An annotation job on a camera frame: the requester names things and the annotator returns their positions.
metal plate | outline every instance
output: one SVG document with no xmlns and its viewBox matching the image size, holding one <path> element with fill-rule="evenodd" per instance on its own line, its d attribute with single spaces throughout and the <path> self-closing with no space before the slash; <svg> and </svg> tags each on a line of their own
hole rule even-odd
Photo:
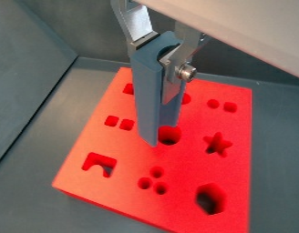
<svg viewBox="0 0 299 233">
<path fill-rule="evenodd" d="M 122 64 L 78 59 L 0 164 L 0 232 L 161 232 L 50 186 Z M 299 232 L 299 87 L 225 76 L 252 90 L 251 232 Z"/>
<path fill-rule="evenodd" d="M 26 7 L 0 0 L 0 158 L 74 58 Z"/>
</svg>

square hole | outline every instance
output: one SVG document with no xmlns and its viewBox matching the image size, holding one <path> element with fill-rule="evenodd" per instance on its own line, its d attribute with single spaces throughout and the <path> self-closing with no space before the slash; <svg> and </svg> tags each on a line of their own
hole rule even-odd
<svg viewBox="0 0 299 233">
<path fill-rule="evenodd" d="M 104 124 L 105 124 L 106 126 L 109 126 L 109 127 L 114 127 L 114 126 L 116 126 L 116 123 L 117 123 L 117 120 L 118 120 L 118 117 L 116 117 L 116 116 L 108 116 L 108 117 L 105 118 Z"/>
<path fill-rule="evenodd" d="M 124 90 L 122 90 L 122 93 L 129 94 L 129 95 L 133 95 L 133 94 L 134 94 L 134 91 L 133 91 L 133 84 L 126 84 L 126 85 L 125 85 L 125 88 L 124 88 Z"/>
<path fill-rule="evenodd" d="M 130 131 L 133 128 L 134 122 L 132 120 L 122 119 L 120 124 L 120 129 L 124 129 L 126 131 Z"/>
</svg>

gray wall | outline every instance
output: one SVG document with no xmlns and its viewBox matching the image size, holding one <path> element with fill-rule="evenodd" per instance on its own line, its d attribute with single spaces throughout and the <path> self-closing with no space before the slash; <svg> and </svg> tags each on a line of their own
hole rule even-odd
<svg viewBox="0 0 299 233">
<path fill-rule="evenodd" d="M 128 62 L 125 38 L 109 0 L 21 0 L 79 56 Z M 172 30 L 173 21 L 150 11 L 157 32 Z M 299 84 L 299 80 L 212 40 L 194 57 L 199 72 Z"/>
</svg>

screw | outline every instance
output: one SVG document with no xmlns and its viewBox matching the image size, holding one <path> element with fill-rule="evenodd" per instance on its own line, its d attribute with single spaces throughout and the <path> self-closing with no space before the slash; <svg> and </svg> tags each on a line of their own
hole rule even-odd
<svg viewBox="0 0 299 233">
<path fill-rule="evenodd" d="M 196 68 L 184 63 L 178 68 L 177 76 L 185 83 L 189 83 L 193 80 L 196 73 Z"/>
</svg>

gray surface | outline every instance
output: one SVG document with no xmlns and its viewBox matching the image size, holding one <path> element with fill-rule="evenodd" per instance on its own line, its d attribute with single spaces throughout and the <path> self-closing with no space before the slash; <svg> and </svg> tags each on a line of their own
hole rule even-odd
<svg viewBox="0 0 299 233">
<path fill-rule="evenodd" d="M 136 2 L 299 76 L 299 0 Z"/>
<path fill-rule="evenodd" d="M 77 60 L 7 151 L 0 164 L 0 232 L 161 232 L 50 187 L 118 66 Z M 201 78 L 252 90 L 251 232 L 299 233 L 299 86 Z"/>
<path fill-rule="evenodd" d="M 128 62 L 125 37 L 112 11 L 110 0 L 21 0 L 21 2 L 53 28 L 77 54 Z M 153 29 L 158 33 L 173 29 L 172 19 L 154 11 L 149 11 L 149 16 Z M 203 73 L 299 85 L 297 78 L 216 40 L 197 52 L 193 65 Z"/>
<path fill-rule="evenodd" d="M 75 54 L 13 0 L 0 0 L 0 158 Z"/>
</svg>

